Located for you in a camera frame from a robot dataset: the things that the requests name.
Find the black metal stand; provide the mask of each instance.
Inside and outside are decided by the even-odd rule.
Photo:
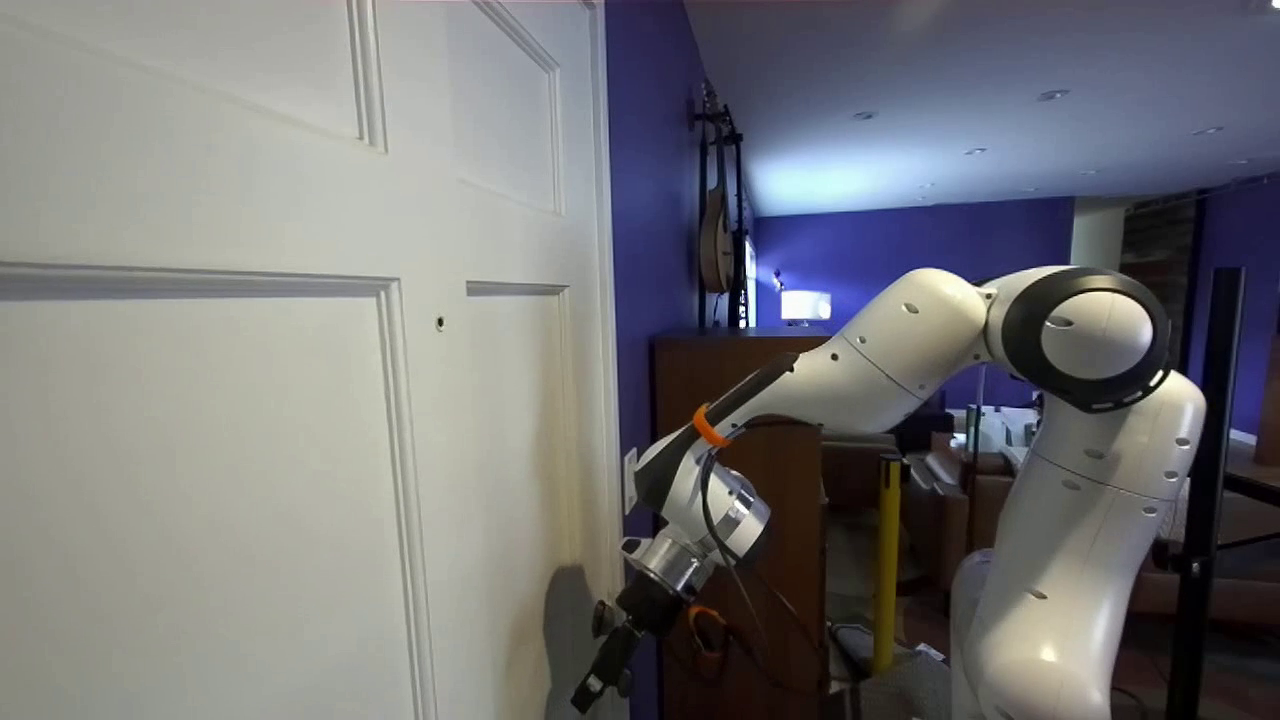
[[[1217,508],[1225,498],[1225,440],[1228,440],[1228,409],[1234,409],[1234,377],[1237,377],[1237,338],[1240,338],[1240,298],[1243,274],[1222,267],[1211,278],[1207,303],[1207,345],[1206,345],[1206,440],[1191,465],[1190,493],[1190,529],[1179,555],[1179,596],[1175,596],[1175,629],[1173,629],[1173,673],[1167,673],[1167,720],[1201,717],[1201,673],[1206,673],[1206,625],[1211,601],[1211,562],[1217,562]]]

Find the white door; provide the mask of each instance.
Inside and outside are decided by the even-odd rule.
[[[559,713],[601,77],[576,0],[0,0],[3,720]]]

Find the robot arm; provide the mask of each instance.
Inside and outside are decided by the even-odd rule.
[[[1110,437],[1119,437],[1126,446],[1148,451],[1141,431],[1126,437],[1128,426],[1116,421],[1116,412],[1128,415],[1133,406],[1148,399],[1159,388],[1167,374],[1163,345],[1167,331],[1157,302],[1116,274],[1034,267],[1006,278],[990,288],[972,288],[970,280],[935,267],[902,278],[829,345],[760,369],[756,377],[725,392],[718,406],[698,409],[685,427],[657,440],[640,455],[636,504],[660,511],[663,529],[654,539],[627,543],[634,581],[615,596],[615,606],[598,610],[598,633],[603,633],[603,644],[574,703],[584,713],[598,695],[619,683],[636,642],[667,633],[685,601],[694,601],[720,564],[749,555],[764,538],[767,504],[751,493],[745,477],[718,465],[718,451],[730,450],[741,431],[749,431],[751,421],[788,415],[821,426],[829,437],[890,431],[912,409],[920,409],[955,369],[996,359],[1045,388],[1045,395],[1052,395],[1052,412],[1045,421],[1045,440],[1052,440],[1052,450],[1077,450],[1077,431],[1092,427],[1087,437],[1098,446],[1087,446],[1087,451],[1111,450]],[[1173,409],[1159,406],[1163,415],[1175,415],[1175,431],[1151,427],[1151,437],[1173,431],[1179,437],[1175,450],[1197,451],[1201,395],[1191,384],[1175,388],[1183,392],[1167,399]],[[1045,477],[1050,467],[1064,467],[1073,477],[1077,465],[1064,462],[1073,451],[1050,451],[1045,462],[1038,455],[1045,440],[1038,440],[1027,472]],[[1148,465],[1110,467],[1111,477],[1087,477],[1081,484],[1126,487],[1148,484],[1151,477]],[[1058,538],[1045,538],[1038,529],[1038,518],[1045,508],[1009,511],[1025,518],[1025,525],[1006,522],[1011,525],[1011,532],[1000,529],[996,543],[1015,547],[1027,543],[1025,538],[1034,538],[1034,547],[1058,553],[1011,553],[1020,555],[1020,564],[1006,562],[1009,568],[1015,564],[1015,573],[1009,573],[1009,581],[1000,581],[996,591],[986,591],[986,606],[972,618],[972,635],[1000,635],[996,629],[1006,629],[1006,610],[1025,606],[1027,588],[1038,588],[1038,577],[1050,573],[1045,564],[1081,562],[1077,543],[1067,539],[1087,525],[1092,508],[1098,504],[1081,504],[1077,518],[1062,518],[1062,525],[1052,529]],[[1081,611],[1092,610],[1073,606],[1064,610],[1064,619],[1081,619]],[[990,662],[981,652],[966,657],[966,673],[981,675],[975,690],[990,683],[990,670],[1009,673],[1000,662]],[[1006,700],[993,703],[993,713],[996,710],[1011,717],[1034,717],[1020,703]]]

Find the purple wall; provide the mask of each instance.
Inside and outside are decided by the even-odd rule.
[[[831,291],[831,324],[816,324],[816,331],[836,331],[880,288],[923,265],[981,285],[1027,265],[1064,265],[1067,255],[1073,202],[756,220],[756,324],[760,331],[788,331],[775,312],[775,274],[785,288]],[[945,384],[945,406],[972,406],[975,384],[981,374],[960,374]],[[1027,406],[1027,395],[1027,384],[990,369],[990,406]]]
[[[619,446],[654,440],[650,341],[698,328],[698,133],[706,84],[685,0],[609,0],[609,165]],[[660,717],[657,649],[636,652],[634,720]]]
[[[1243,431],[1257,431],[1265,415],[1274,338],[1280,319],[1277,241],[1280,241],[1280,178],[1260,178],[1260,180],[1206,192],[1190,369],[1191,377],[1206,377],[1211,274],[1243,267],[1237,392],[1234,392],[1234,427],[1243,427]]]

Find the floor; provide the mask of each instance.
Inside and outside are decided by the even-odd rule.
[[[846,670],[857,690],[870,657],[870,619],[871,619],[871,518],[831,518],[829,522],[829,619],[831,635],[846,635],[850,652],[831,657],[831,670]],[[1248,553],[1222,555],[1225,573],[1277,568],[1280,539],[1257,543]],[[948,611],[945,601],[920,591],[912,555],[902,568],[902,644],[928,644],[948,652]],[[1167,657],[1173,657],[1173,619],[1138,618],[1126,629],[1111,683],[1116,720],[1163,717],[1167,695]],[[1257,629],[1211,629],[1206,652],[1201,683],[1201,720],[1265,720],[1280,717],[1280,633]]]

